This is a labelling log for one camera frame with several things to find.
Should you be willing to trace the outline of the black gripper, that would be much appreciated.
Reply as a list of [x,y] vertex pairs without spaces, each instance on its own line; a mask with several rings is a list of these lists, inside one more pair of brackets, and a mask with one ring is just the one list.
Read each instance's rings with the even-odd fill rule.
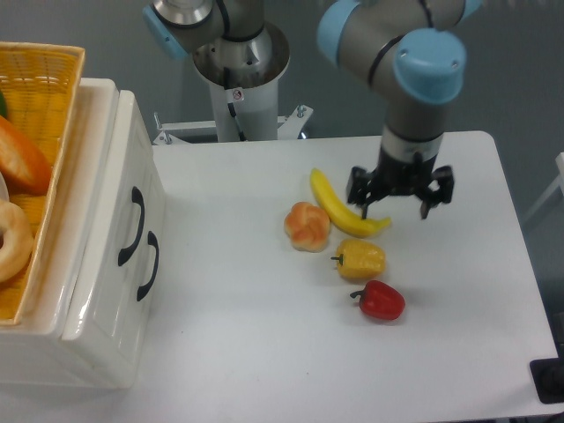
[[[360,217],[366,219],[368,207],[373,203],[371,198],[416,196],[421,200],[420,217],[426,219],[433,208],[452,201],[455,186],[452,167],[438,167],[433,171],[435,161],[436,156],[426,159],[420,152],[402,161],[383,145],[373,173],[364,167],[352,167],[346,202],[357,206]],[[430,186],[432,182],[436,183],[435,189]]]

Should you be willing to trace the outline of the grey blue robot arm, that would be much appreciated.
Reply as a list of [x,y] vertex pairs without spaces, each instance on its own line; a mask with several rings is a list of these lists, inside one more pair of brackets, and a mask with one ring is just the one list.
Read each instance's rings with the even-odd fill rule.
[[[388,103],[375,170],[354,167],[347,200],[366,211],[385,197],[417,197],[420,214],[451,201],[454,176],[435,160],[449,104],[464,83],[466,51],[451,28],[477,1],[337,1],[316,32],[321,53]],[[261,1],[152,1],[143,17],[174,58],[191,57],[207,82],[221,141],[272,140],[286,37]]]

